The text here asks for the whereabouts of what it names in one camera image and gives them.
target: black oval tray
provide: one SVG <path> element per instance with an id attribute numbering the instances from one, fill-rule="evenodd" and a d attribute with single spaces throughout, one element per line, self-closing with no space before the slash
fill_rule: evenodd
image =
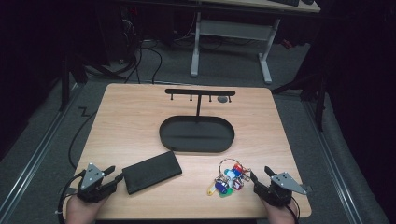
<path id="1" fill-rule="evenodd" d="M 173 116 L 160 127 L 163 145 L 173 151 L 222 152 L 233 143 L 233 126 L 225 119 L 207 116 Z"/>

